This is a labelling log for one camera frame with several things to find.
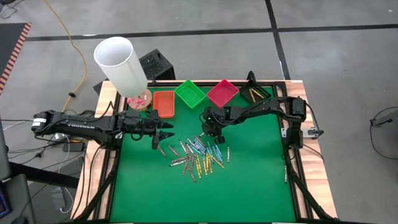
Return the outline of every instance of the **marker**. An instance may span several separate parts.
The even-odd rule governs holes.
[[[176,162],[176,163],[170,164],[169,167],[177,166],[177,165],[183,164],[184,162],[187,162],[187,161]]]
[[[210,167],[210,172],[213,173],[213,166],[212,166],[212,164],[211,164],[211,162],[210,162],[210,158],[211,158],[210,155],[207,154],[208,166]]]
[[[197,157],[197,169],[198,169],[198,174],[199,174],[199,178],[201,178],[201,167],[200,167],[200,160],[199,157]]]
[[[163,149],[160,146],[157,146],[157,149],[166,157],[166,153],[164,153]]]
[[[198,142],[198,141],[194,141],[193,145],[202,153],[205,154],[205,148]]]
[[[185,148],[184,144],[181,142],[181,140],[178,140],[180,142],[180,145],[182,149],[184,150],[185,154],[188,155],[187,149]]]
[[[287,183],[287,167],[285,166],[285,184]]]
[[[169,149],[174,153],[175,156],[180,157],[180,155],[170,145]]]
[[[229,146],[226,147],[226,162],[229,162]]]
[[[187,138],[187,140],[188,140],[188,142],[192,145],[192,148],[193,148],[193,149],[197,149],[198,151],[201,151],[201,150],[199,150],[199,148],[196,147],[196,145],[195,145],[189,138]]]
[[[223,164],[223,159],[221,158],[221,156],[218,154],[217,149],[213,146],[213,150],[216,154],[217,159]]]
[[[189,147],[189,145],[187,143],[185,143],[185,146],[189,149],[189,151],[192,153],[193,155],[193,150],[191,149],[191,147]]]
[[[201,152],[198,149],[196,149],[196,147],[191,147],[188,144],[186,144],[186,146],[189,148],[189,150],[193,149],[195,152],[197,152],[199,155],[201,155]]]
[[[218,151],[218,154],[219,154],[221,157],[223,157],[223,155],[222,155],[220,149],[218,148],[218,146],[217,146],[217,145],[215,145],[215,146],[216,146],[216,149],[217,149],[217,151]]]
[[[205,174],[207,175],[207,164],[206,164],[206,161],[205,161],[205,157],[202,157],[202,158],[203,158],[203,166],[205,168]]]
[[[192,170],[188,169],[188,172],[189,172],[189,174],[191,174],[191,177],[192,177],[193,182],[196,183],[197,180],[195,180],[195,176],[193,175]]]
[[[187,159],[188,159],[187,157],[183,157],[183,158],[179,158],[179,159],[174,159],[174,160],[172,161],[172,163],[184,161],[184,160],[187,160]]]
[[[224,166],[223,166],[220,162],[218,162],[218,160],[217,160],[214,156],[213,156],[213,159],[214,159],[214,161],[216,161],[216,163],[217,163],[221,168],[225,169]]]
[[[207,145],[209,146],[208,150],[209,150],[209,153],[210,153],[211,162],[214,164],[214,161],[213,161],[213,153],[211,152],[210,142],[207,142]]]
[[[182,171],[182,176],[185,175],[185,171],[187,171],[187,169],[188,169],[188,163],[186,163],[184,166],[184,170]]]
[[[200,140],[200,138],[198,138],[198,136],[193,136],[196,140],[198,140],[198,142],[202,145],[205,146],[204,143]]]

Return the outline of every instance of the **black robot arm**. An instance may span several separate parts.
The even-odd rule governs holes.
[[[280,107],[281,103],[286,103],[289,109],[285,113]],[[248,118],[262,116],[267,114],[276,114],[280,118],[290,121],[290,127],[287,130],[287,144],[290,147],[303,147],[301,123],[306,118],[306,102],[301,98],[283,97],[264,100],[255,105],[242,108],[240,106],[225,106],[221,109],[207,107],[203,112],[204,122],[202,124],[203,132],[211,137],[215,137],[215,143],[225,142],[222,135],[222,129],[228,125],[240,124]]]
[[[152,148],[157,149],[159,142],[174,133],[158,131],[160,128],[172,128],[173,125],[161,121],[157,110],[147,112],[147,118],[137,111],[123,111],[112,116],[99,118],[70,115],[53,110],[34,115],[31,130],[38,136],[63,133],[96,141],[101,147],[117,149],[120,146],[119,134],[131,134],[133,140],[140,140],[144,135],[152,137]]]

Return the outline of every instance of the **white cup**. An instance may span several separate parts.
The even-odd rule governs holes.
[[[147,88],[147,77],[130,40],[111,37],[102,41],[94,50],[94,60],[120,95],[137,97]]]

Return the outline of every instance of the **black box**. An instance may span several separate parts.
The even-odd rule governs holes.
[[[173,65],[155,49],[139,59],[148,80],[175,80]]]

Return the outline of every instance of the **green mat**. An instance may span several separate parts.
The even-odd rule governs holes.
[[[211,88],[203,88],[205,93]],[[151,91],[173,88],[151,88]],[[238,95],[229,106],[247,106]],[[184,155],[178,140],[193,140],[202,133],[199,114],[208,99],[190,109],[175,97],[175,117],[166,119],[175,127],[165,131],[175,136],[160,143],[167,154],[150,148],[151,138],[133,141],[125,135],[114,192],[111,222],[294,222],[289,184],[284,181],[285,162],[281,159],[282,143],[275,115],[251,118],[223,129],[226,143],[220,150],[226,158],[230,146],[230,163],[225,169],[213,165],[213,173],[202,178],[193,170],[182,177],[183,165],[169,167],[176,159],[168,145]]]

